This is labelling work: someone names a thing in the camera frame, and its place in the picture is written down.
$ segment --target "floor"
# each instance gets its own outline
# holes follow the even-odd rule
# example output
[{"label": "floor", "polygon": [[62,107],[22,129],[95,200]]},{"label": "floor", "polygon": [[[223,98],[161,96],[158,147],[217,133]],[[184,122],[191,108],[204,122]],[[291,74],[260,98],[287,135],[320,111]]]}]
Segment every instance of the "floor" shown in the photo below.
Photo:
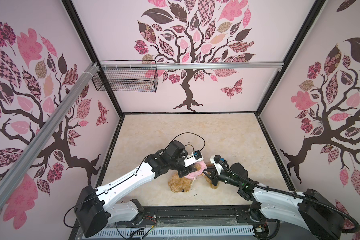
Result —
[{"label": "floor", "polygon": [[[282,190],[288,190],[268,143],[252,113],[231,114],[139,114],[126,115],[102,184],[107,184],[137,167],[148,154],[165,148],[182,132],[202,136],[206,145],[204,161],[211,155],[221,155],[229,165],[240,162],[252,180]],[[192,134],[176,140],[195,149],[203,141]],[[174,205],[236,205],[250,204],[237,194],[237,187],[220,183],[211,189],[204,177],[196,179],[187,193],[173,193],[168,180],[174,171],[141,185],[122,200],[138,199],[143,206]]]}]

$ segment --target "tree wall decal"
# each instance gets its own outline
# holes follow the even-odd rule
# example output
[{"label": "tree wall decal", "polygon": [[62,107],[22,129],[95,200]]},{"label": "tree wall decal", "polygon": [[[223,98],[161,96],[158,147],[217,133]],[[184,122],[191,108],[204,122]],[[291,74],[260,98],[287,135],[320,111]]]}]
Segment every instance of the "tree wall decal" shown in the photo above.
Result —
[{"label": "tree wall decal", "polygon": [[[29,28],[28,34],[21,33],[21,36],[17,37],[16,44],[20,56],[25,62],[21,72],[15,62],[0,49],[0,119],[7,118],[0,124],[0,139],[20,141],[25,145],[29,145],[48,117],[61,104],[63,94],[69,93],[67,87],[75,84],[78,79],[76,64],[68,70],[63,54],[57,58],[54,46],[41,36],[48,56],[43,56],[43,60],[40,61],[43,45],[37,42],[38,36],[35,30]],[[33,60],[39,61],[35,66],[34,73],[32,73],[33,70],[27,68]],[[88,89],[89,85],[87,84],[63,121],[60,122],[57,130],[52,134],[54,142],[40,152],[38,159],[31,166],[31,168],[38,169],[33,179],[42,192],[50,194],[50,184],[61,179],[64,169],[84,168],[88,184],[91,183],[91,176],[99,172],[100,168],[95,169],[95,166],[100,154],[96,159],[90,161],[73,156],[70,149],[70,147],[76,146],[74,140],[80,137],[75,129],[88,124],[85,120],[91,106],[91,99],[85,99]],[[16,102],[20,106],[19,109],[13,108],[12,104]],[[101,115],[97,120],[97,125],[105,124],[108,110],[99,101],[98,105]],[[10,142],[6,143],[5,148],[0,149],[0,168],[16,162],[23,152],[22,149],[8,147],[11,145],[8,143]],[[0,171],[0,177],[5,176],[8,170]]]},{"label": "tree wall decal", "polygon": [[[147,43],[137,40],[134,48],[139,54],[144,55],[143,63],[151,63],[152,60],[159,63],[247,62],[254,56],[252,53],[242,53],[254,44],[253,41],[243,42],[251,29],[239,31],[240,28],[245,28],[251,19],[249,7],[242,11],[248,0],[217,0],[216,2],[221,2],[221,5],[225,4],[220,16],[215,11],[215,0],[169,1],[169,5],[163,0],[148,1],[162,8],[152,8],[142,14],[142,17],[150,17],[155,24],[149,25],[138,21],[139,31]],[[154,51],[153,55],[148,54],[149,49]],[[163,82],[167,79],[173,84],[182,81],[180,85],[186,99],[174,108],[186,106],[193,112],[195,110],[191,106],[203,104],[193,99],[190,88],[192,79],[205,81],[209,77],[217,81],[217,77],[224,78],[234,73],[237,73],[234,69],[216,69],[214,74],[204,69],[158,70],[158,75],[163,76]],[[221,89],[229,97],[240,93],[241,90],[239,85],[235,85],[235,88]]]},{"label": "tree wall decal", "polygon": [[[344,186],[349,180],[350,168],[344,161],[344,154],[348,153],[353,165],[350,180],[360,195],[360,70],[352,68],[353,61],[360,63],[360,38],[346,41],[350,43],[351,57],[343,55],[336,45],[329,52],[323,68],[320,62],[309,66],[309,79],[299,85],[303,92],[298,91],[291,98],[302,110],[296,117],[301,120],[301,129],[305,133],[302,147],[295,156],[280,150],[289,160],[289,175],[293,168],[301,183],[299,165],[314,144],[324,145],[320,153],[328,154],[328,164],[337,159],[342,163],[339,178]],[[333,126],[336,123],[342,125],[336,128]]]}]

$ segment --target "butterfly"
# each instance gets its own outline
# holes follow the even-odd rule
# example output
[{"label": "butterfly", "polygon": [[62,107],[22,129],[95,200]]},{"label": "butterfly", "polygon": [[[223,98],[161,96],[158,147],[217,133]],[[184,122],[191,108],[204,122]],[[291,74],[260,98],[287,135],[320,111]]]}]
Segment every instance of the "butterfly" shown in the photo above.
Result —
[{"label": "butterfly", "polygon": [[99,100],[97,100],[97,105],[98,105],[100,113],[101,113],[96,121],[96,126],[99,126],[100,124],[105,124],[107,122],[106,114],[107,114],[108,110],[106,107],[103,107],[103,104]]},{"label": "butterfly", "polygon": [[240,79],[235,83],[233,88],[222,88],[220,90],[223,91],[224,93],[227,93],[227,96],[232,99],[232,96],[235,94],[235,92],[242,94],[241,92],[243,90],[243,88],[241,87],[242,84],[243,84],[243,79]]}]

